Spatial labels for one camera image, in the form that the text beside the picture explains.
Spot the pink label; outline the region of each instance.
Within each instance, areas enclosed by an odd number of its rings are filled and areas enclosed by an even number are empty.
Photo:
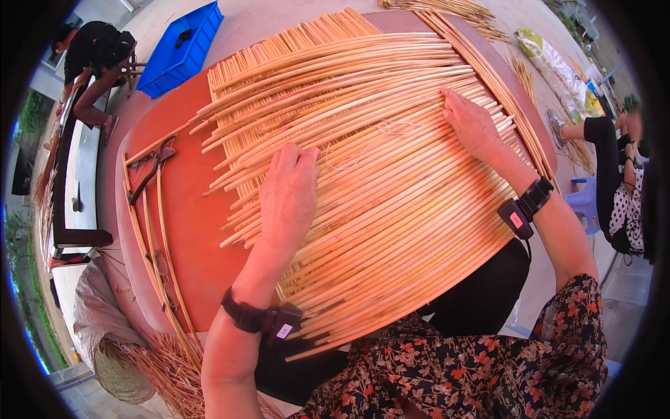
[[[517,212],[513,212],[512,215],[509,216],[509,219],[512,220],[512,224],[514,224],[514,227],[519,228],[523,225],[523,222],[517,215]]]

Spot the chair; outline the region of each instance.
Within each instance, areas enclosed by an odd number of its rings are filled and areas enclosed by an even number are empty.
[[[586,218],[586,234],[595,234],[600,230],[598,209],[596,208],[596,178],[572,178],[572,182],[584,183],[584,188],[573,194],[567,194],[565,201],[575,214]]]
[[[135,55],[136,46],[137,41],[135,41],[135,45],[133,45],[128,55],[128,60],[126,60],[122,67],[122,73],[126,76],[128,82],[128,97],[133,94],[137,77],[142,75],[142,70],[138,68],[147,65],[146,62],[137,62],[137,55]]]

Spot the concrete floor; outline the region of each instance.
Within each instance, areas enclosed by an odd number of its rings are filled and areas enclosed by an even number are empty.
[[[137,55],[140,61],[149,58],[160,36],[175,18],[206,4],[207,0],[154,0],[144,7],[124,28],[129,30],[138,40]],[[513,32],[518,27],[529,27],[545,38],[558,50],[564,59],[570,62],[570,58],[578,63],[587,73],[591,71],[592,63],[581,48],[574,42],[570,33],[565,29],[562,22],[542,3],[541,0],[480,0],[479,3],[487,6],[497,16],[496,26],[503,30],[511,40]],[[219,1],[219,8],[226,16],[217,32],[212,47],[207,55],[203,68],[218,62],[233,52],[262,40],[265,36],[274,34],[281,29],[295,25],[301,21],[312,19],[322,13],[338,11],[345,7],[352,7],[359,13],[381,11],[377,0],[349,0],[349,1],[314,1],[314,0],[254,0],[249,2],[236,2],[232,0]],[[563,109],[544,81],[539,72],[530,61],[526,60],[522,51],[516,43],[509,47],[502,42],[495,42],[494,47],[504,57],[509,56],[508,48],[512,48],[517,55],[522,57],[527,68],[533,73],[533,88],[537,95],[538,111],[544,119],[547,109],[555,109],[559,115],[566,116]],[[103,153],[115,153],[123,136],[136,124],[156,103],[162,98],[150,101],[141,92],[133,93],[130,99],[126,99],[126,90],[111,99],[110,110],[121,115],[121,122],[117,128],[113,140]],[[128,102],[138,102],[143,106],[142,112],[134,112],[132,115],[124,113]],[[570,178],[583,174],[581,168],[573,168],[567,158],[558,153],[559,168],[557,178],[564,193],[574,192],[576,189],[571,185]],[[99,167],[99,172],[112,173],[110,168]],[[103,205],[99,211],[101,219],[106,219],[110,232],[115,230],[115,214],[113,204]],[[608,271],[615,256],[614,250],[607,243],[602,233],[590,236],[590,241],[596,256],[598,271],[603,278]],[[539,311],[544,304],[554,295],[555,278],[551,262],[540,241],[539,235],[535,234],[531,239],[533,249],[533,261],[529,277],[519,302],[518,311],[511,314],[515,323],[523,328],[533,327]],[[76,279],[59,281],[63,286],[71,286],[74,289]],[[509,330],[504,333],[517,334]]]

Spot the blue bin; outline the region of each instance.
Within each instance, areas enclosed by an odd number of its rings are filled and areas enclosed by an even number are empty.
[[[170,23],[137,82],[137,90],[156,99],[198,74],[222,20],[213,1]],[[189,29],[191,38],[175,48],[179,35]]]

